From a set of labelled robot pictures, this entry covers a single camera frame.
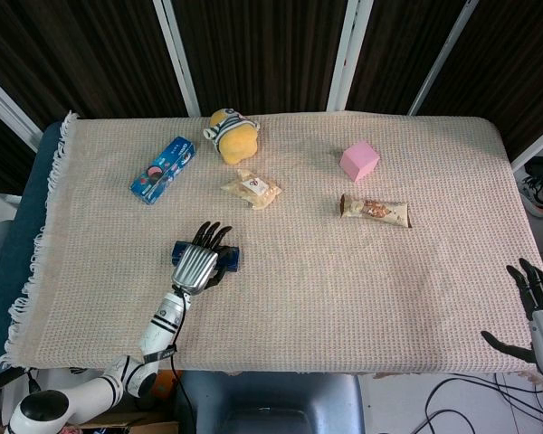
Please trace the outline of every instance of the yellow plush toy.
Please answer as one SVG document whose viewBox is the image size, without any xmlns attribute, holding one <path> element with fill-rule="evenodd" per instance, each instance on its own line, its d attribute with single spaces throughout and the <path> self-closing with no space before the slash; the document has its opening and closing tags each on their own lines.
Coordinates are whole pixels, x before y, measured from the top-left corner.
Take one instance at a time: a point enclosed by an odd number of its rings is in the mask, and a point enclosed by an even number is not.
<svg viewBox="0 0 543 434">
<path fill-rule="evenodd" d="M 257 152 L 260 124 L 245 118 L 232 108 L 217 110 L 209 119 L 205 138 L 214 142 L 215 150 L 228 165 L 236 165 Z"/>
</svg>

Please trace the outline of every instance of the snack bar wrapper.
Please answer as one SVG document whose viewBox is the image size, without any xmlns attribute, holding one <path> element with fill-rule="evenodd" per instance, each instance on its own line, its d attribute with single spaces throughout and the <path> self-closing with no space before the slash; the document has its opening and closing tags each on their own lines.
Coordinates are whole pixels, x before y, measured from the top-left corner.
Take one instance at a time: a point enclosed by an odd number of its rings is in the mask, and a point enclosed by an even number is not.
<svg viewBox="0 0 543 434">
<path fill-rule="evenodd" d="M 264 209 L 281 193 L 281 188 L 271 179 L 264 179 L 245 169 L 239 169 L 237 174 L 238 179 L 221 188 L 251 203 L 254 210 Z"/>
<path fill-rule="evenodd" d="M 355 199 L 349 194 L 342 194 L 340 216 L 379 220 L 404 226 L 405 228 L 412 228 L 408 217 L 408 203 L 406 202 L 379 202 L 368 199 Z"/>
</svg>

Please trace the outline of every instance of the blue cushion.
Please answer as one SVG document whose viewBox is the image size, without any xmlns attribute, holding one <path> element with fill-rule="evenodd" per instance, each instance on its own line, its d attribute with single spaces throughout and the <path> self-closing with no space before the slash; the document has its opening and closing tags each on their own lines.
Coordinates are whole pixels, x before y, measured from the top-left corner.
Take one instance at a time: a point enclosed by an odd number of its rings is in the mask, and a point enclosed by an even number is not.
<svg viewBox="0 0 543 434">
<path fill-rule="evenodd" d="M 21 296 L 24 283 L 31 274 L 29 267 L 34 253 L 34 237 L 44 226 L 47 178 L 60 139 L 60 127 L 61 122 L 57 122 L 44 131 L 33 170 L 0 255 L 0 356 L 5 353 L 4 343 L 11 323 L 8 308 Z"/>
</svg>

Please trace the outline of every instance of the pink cube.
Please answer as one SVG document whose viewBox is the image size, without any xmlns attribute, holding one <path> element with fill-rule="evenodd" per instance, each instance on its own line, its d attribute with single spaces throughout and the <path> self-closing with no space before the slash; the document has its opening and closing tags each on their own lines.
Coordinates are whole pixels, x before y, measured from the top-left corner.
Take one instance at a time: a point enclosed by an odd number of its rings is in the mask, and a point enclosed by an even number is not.
<svg viewBox="0 0 543 434">
<path fill-rule="evenodd" d="M 350 179 L 357 183 L 361 178 L 374 170 L 380 156 L 366 140 L 361 140 L 344 151 L 340 167 Z"/>
</svg>

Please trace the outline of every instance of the robotic arm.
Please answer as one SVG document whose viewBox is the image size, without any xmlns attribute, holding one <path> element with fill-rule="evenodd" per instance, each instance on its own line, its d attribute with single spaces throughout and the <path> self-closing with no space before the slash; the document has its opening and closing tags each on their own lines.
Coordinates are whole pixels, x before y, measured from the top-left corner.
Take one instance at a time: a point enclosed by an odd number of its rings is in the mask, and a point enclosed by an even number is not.
<svg viewBox="0 0 543 434">
<path fill-rule="evenodd" d="M 525 276 L 509 265 L 507 271 L 515 279 L 525 314 L 529 321 L 532 348 L 521 348 L 507 345 L 493 336 L 482 331 L 482 337 L 496 350 L 517 357 L 527 363 L 536 363 L 538 370 L 543 374 L 543 271 L 520 259 L 519 264 L 527 274 Z"/>
<path fill-rule="evenodd" d="M 143 362 L 122 355 L 100 377 L 80 386 L 28 395 L 14 410 L 7 434 L 56 434 L 67 422 L 81 424 L 114 407 L 124 391 L 139 397 L 151 389 L 159 361 L 176 351 L 191 296 L 217 285 L 226 272 L 222 267 L 212 276 L 217 259 L 230 252 L 219 244 L 232 228 L 215 235 L 219 222 L 210 225 L 204 223 L 186 248 L 171 278 L 174 291 L 165 294 L 139 341 Z"/>
</svg>

